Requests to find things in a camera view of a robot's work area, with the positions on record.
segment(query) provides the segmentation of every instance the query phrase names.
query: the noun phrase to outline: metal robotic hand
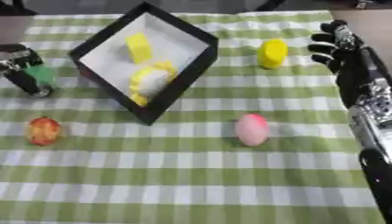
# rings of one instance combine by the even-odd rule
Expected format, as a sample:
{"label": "metal robotic hand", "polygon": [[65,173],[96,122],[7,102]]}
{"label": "metal robotic hand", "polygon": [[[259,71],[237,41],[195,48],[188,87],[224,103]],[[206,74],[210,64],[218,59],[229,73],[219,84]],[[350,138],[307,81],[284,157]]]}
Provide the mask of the metal robotic hand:
{"label": "metal robotic hand", "polygon": [[374,198],[392,223],[392,78],[375,51],[342,20],[322,24],[314,34],[312,59],[337,75],[350,128],[362,147],[359,159]]}

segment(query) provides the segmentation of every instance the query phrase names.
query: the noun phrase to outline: table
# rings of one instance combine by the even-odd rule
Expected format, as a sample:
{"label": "table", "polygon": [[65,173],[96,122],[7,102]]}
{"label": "table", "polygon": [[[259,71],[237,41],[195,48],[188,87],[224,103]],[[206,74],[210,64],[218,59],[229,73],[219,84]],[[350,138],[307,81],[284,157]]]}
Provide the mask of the table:
{"label": "table", "polygon": [[[0,221],[382,223],[334,77],[306,49],[331,14],[178,16],[220,38],[219,59],[151,127],[67,58],[118,15],[35,17],[24,43],[56,70],[60,89],[32,100],[0,80]],[[275,37],[289,57],[262,70],[256,48]],[[235,138],[234,120],[247,112],[269,121],[262,146]],[[66,128],[55,145],[25,141],[25,124],[38,116]]]}

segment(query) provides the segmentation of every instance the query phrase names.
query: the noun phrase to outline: yellow plastic toy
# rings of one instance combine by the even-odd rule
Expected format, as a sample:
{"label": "yellow plastic toy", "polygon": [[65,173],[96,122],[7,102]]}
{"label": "yellow plastic toy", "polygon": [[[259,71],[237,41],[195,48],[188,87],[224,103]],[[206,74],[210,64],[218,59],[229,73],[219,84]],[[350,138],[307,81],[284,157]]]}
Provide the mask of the yellow plastic toy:
{"label": "yellow plastic toy", "polygon": [[274,69],[282,65],[288,51],[288,46],[281,39],[271,39],[258,49],[258,61],[262,67]]}
{"label": "yellow plastic toy", "polygon": [[150,98],[158,94],[177,74],[170,61],[157,62],[131,76],[129,82],[130,99],[139,106],[147,105]]}
{"label": "yellow plastic toy", "polygon": [[128,36],[126,42],[130,57],[135,64],[140,64],[152,58],[150,43],[142,32]]}

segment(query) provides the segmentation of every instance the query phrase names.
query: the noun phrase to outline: pink ball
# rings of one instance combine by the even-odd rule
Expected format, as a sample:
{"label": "pink ball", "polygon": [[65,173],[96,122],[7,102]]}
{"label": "pink ball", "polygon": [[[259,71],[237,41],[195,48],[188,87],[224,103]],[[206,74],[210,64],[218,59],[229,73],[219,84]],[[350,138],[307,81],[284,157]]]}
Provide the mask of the pink ball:
{"label": "pink ball", "polygon": [[235,134],[247,146],[257,146],[265,142],[270,128],[264,117],[255,114],[243,115],[235,125]]}

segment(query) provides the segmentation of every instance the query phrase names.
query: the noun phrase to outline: black box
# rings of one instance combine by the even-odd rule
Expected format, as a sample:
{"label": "black box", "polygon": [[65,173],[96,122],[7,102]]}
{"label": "black box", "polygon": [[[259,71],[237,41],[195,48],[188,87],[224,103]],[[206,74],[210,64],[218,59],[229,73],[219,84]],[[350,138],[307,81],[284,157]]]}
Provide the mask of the black box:
{"label": "black box", "polygon": [[[153,34],[150,37],[154,57],[157,55],[161,60],[166,57],[174,61],[178,69],[178,76],[144,107],[134,103],[126,93],[132,71],[140,66],[132,64],[129,56],[124,55],[125,37],[140,31],[146,32],[147,38],[148,33]],[[149,125],[216,61],[217,56],[215,36],[149,3],[141,3],[70,52],[81,75],[96,82]]]}

